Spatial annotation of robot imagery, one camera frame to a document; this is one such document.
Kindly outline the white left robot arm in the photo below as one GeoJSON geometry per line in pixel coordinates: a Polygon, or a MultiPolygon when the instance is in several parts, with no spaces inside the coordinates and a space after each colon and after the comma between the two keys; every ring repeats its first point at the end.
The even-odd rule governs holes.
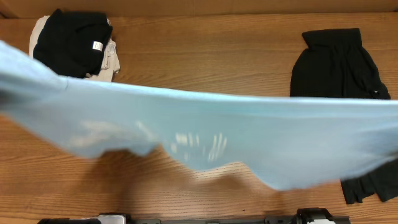
{"type": "Polygon", "coordinates": [[[44,218],[37,224],[127,224],[130,220],[126,213],[101,213],[88,218],[44,218]]]}

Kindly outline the beige folded garment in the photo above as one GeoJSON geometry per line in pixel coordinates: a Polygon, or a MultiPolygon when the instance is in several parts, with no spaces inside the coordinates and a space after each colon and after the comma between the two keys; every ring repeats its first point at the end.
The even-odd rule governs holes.
{"type": "MultiPolygon", "coordinates": [[[[35,27],[33,28],[33,31],[30,35],[30,41],[29,41],[29,57],[33,57],[34,53],[34,48],[37,45],[39,35],[44,28],[45,23],[47,22],[47,19],[49,16],[44,16],[41,17],[35,24],[35,27]]],[[[112,38],[109,39],[109,42],[104,50],[104,57],[103,61],[101,64],[101,69],[99,74],[93,75],[93,74],[86,74],[85,79],[87,80],[96,80],[96,81],[101,81],[101,82],[112,82],[114,74],[117,74],[120,71],[120,64],[119,64],[119,59],[118,55],[116,53],[116,43],[115,41],[112,40],[112,38]]]]}

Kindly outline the black unfolded garment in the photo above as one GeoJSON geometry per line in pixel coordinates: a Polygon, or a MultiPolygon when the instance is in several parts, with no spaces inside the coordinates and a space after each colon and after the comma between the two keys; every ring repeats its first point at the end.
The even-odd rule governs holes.
{"type": "MultiPolygon", "coordinates": [[[[303,32],[307,48],[297,59],[291,96],[388,100],[379,70],[362,45],[358,28],[303,32]]],[[[341,181],[347,204],[377,194],[382,202],[397,197],[397,161],[361,177],[341,181]]]]}

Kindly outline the light blue t-shirt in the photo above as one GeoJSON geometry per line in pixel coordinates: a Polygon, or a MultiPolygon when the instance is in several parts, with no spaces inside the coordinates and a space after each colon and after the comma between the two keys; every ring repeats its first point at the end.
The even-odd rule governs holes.
{"type": "Polygon", "coordinates": [[[63,77],[1,44],[1,113],[83,157],[162,146],[195,170],[242,162],[277,190],[397,157],[397,102],[237,96],[63,77]]]}

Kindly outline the black folded garment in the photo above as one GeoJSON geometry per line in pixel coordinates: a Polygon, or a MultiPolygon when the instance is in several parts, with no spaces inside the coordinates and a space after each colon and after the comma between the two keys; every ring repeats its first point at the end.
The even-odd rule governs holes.
{"type": "Polygon", "coordinates": [[[58,75],[85,78],[99,74],[113,27],[102,12],[56,9],[47,19],[33,58],[58,75]]]}

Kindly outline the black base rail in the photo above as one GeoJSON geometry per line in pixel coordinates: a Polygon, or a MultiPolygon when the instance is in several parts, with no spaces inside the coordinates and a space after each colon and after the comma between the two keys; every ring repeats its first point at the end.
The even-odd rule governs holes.
{"type": "Polygon", "coordinates": [[[293,216],[268,216],[265,218],[231,218],[206,220],[160,220],[127,218],[127,224],[288,224],[293,216]]]}

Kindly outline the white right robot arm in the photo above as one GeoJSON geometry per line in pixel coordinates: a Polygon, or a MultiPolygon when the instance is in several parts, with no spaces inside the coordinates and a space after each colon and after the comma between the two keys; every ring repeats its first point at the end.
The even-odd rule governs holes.
{"type": "Polygon", "coordinates": [[[291,224],[351,224],[349,217],[333,216],[325,208],[301,208],[291,219],[291,224]]]}

